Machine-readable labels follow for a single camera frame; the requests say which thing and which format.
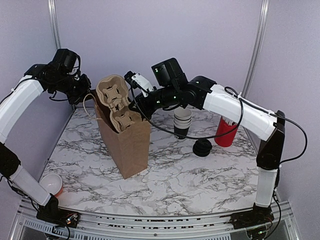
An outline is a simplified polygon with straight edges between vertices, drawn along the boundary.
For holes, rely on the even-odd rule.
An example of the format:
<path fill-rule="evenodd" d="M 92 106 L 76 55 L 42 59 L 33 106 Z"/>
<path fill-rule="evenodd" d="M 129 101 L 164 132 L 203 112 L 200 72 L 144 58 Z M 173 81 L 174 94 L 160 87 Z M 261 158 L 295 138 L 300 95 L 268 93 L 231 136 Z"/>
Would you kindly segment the cardboard cup carrier tray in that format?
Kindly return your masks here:
<path fill-rule="evenodd" d="M 117 74 L 104 77 L 96 86 L 100 103 L 109 108 L 109 118 L 117 132 L 121 133 L 142 121 L 141 115 L 130 110 L 129 89 L 125 79 Z"/>

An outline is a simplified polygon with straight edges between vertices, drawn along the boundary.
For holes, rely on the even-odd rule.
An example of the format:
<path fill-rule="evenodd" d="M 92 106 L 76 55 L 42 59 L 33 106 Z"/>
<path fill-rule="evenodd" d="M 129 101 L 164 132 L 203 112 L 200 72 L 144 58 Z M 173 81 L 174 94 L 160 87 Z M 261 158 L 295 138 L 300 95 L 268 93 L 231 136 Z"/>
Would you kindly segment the brown paper bag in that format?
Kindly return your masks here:
<path fill-rule="evenodd" d="M 150 146 L 150 124 L 126 106 L 109 108 L 92 93 L 101 138 L 122 177 L 128 179 L 147 169 Z"/>

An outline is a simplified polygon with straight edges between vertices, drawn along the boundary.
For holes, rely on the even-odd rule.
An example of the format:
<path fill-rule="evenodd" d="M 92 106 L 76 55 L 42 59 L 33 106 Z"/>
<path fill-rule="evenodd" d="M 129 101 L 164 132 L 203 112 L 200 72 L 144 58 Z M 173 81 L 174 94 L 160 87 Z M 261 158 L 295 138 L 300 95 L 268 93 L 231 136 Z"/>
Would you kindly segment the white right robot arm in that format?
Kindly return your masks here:
<path fill-rule="evenodd" d="M 256 157 L 258 167 L 257 192 L 251 210 L 234 213 L 233 224 L 263 224 L 274 220 L 271 202 L 279 180 L 280 161 L 285 140 L 285 114 L 273 112 L 245 100 L 239 93 L 231 93 L 230 87 L 223 87 L 205 76 L 198 75 L 188 80 L 176 58 L 172 57 L 151 67 L 160 89 L 139 73 L 128 71 L 124 79 L 141 94 L 133 97 L 130 108 L 150 120 L 160 108 L 173 105 L 191 105 L 226 117 L 253 132 L 260 138 Z"/>

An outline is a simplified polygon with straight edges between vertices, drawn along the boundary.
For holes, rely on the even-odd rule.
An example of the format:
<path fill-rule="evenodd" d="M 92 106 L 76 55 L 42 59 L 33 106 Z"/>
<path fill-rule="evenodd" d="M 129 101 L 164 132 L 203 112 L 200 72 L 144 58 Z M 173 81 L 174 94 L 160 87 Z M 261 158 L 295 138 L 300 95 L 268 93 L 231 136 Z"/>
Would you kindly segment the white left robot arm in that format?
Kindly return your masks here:
<path fill-rule="evenodd" d="M 67 222 L 77 212 L 59 207 L 50 193 L 23 167 L 19 157 L 7 145 L 12 132 L 25 126 L 26 111 L 37 98 L 48 93 L 64 94 L 71 105 L 79 104 L 90 92 L 91 82 L 81 72 L 81 58 L 72 50 L 60 48 L 49 63 L 35 63 L 0 102 L 0 173 L 11 188 L 37 204 L 38 219 L 53 223 Z"/>

